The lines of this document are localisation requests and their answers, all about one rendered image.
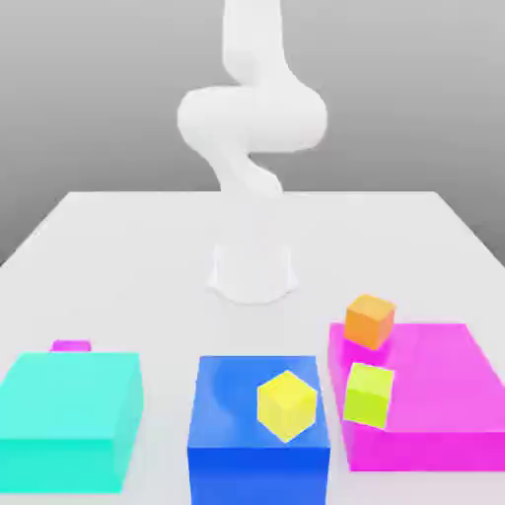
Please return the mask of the small lime cube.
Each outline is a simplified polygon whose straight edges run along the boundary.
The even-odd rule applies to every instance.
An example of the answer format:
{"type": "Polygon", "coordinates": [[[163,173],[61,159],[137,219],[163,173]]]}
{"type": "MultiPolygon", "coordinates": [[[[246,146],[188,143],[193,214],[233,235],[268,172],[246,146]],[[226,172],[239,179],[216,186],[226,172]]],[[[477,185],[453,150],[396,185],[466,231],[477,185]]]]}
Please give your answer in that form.
{"type": "Polygon", "coordinates": [[[354,362],[347,378],[343,419],[384,430],[395,372],[354,362]]]}

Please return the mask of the small magenta cube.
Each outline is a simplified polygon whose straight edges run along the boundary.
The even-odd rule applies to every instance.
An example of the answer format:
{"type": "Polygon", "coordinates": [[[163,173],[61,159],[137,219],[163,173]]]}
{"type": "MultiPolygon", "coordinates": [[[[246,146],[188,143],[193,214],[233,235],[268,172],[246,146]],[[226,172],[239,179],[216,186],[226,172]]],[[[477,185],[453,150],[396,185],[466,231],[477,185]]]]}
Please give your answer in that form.
{"type": "Polygon", "coordinates": [[[56,339],[50,347],[51,352],[91,352],[92,344],[85,339],[56,339]]]}

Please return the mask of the small orange cube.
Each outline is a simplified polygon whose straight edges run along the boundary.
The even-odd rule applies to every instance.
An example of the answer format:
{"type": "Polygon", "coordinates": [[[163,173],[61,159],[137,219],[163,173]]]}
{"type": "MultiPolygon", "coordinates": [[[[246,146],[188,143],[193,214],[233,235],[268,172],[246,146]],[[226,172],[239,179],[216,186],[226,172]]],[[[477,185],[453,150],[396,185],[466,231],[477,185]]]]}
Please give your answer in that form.
{"type": "Polygon", "coordinates": [[[346,310],[344,337],[371,350],[378,350],[389,338],[395,320],[396,305],[363,294],[346,310]]]}

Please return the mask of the large magenta box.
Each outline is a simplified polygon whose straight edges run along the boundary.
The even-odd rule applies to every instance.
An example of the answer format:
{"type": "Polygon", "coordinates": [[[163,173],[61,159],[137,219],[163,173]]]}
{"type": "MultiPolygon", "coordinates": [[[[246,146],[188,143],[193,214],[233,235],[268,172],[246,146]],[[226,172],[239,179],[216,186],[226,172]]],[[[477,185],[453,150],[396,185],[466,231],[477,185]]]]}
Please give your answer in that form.
{"type": "Polygon", "coordinates": [[[377,351],[329,327],[339,410],[353,363],[394,371],[386,427],[341,420],[352,471],[505,471],[505,385],[464,324],[397,324],[377,351]]]}

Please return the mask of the small yellow cube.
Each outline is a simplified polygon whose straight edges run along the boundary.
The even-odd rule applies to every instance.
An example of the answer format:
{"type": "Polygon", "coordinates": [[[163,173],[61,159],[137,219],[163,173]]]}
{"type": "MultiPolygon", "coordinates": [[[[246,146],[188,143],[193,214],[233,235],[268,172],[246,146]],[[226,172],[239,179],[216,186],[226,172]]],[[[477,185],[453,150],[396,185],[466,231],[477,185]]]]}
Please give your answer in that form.
{"type": "Polygon", "coordinates": [[[283,443],[316,422],[319,393],[285,370],[256,388],[256,418],[283,443]]]}

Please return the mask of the large blue box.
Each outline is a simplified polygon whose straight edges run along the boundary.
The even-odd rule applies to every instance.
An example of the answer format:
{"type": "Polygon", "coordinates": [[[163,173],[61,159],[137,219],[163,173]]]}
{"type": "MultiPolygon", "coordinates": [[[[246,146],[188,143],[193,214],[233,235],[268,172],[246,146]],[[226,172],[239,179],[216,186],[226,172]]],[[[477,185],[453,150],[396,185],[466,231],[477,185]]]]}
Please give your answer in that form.
{"type": "Polygon", "coordinates": [[[258,387],[284,371],[321,388],[313,356],[200,357],[186,445],[190,505],[326,505],[324,403],[288,443],[257,419],[258,387]]]}

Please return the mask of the large cyan box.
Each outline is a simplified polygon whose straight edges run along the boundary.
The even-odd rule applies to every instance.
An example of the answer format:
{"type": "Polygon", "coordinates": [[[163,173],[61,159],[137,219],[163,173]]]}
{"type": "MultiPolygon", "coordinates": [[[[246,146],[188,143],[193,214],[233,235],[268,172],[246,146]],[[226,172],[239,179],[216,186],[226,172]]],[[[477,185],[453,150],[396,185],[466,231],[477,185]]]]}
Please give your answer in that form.
{"type": "Polygon", "coordinates": [[[0,383],[0,493],[120,492],[143,406],[136,353],[21,354],[0,383]]]}

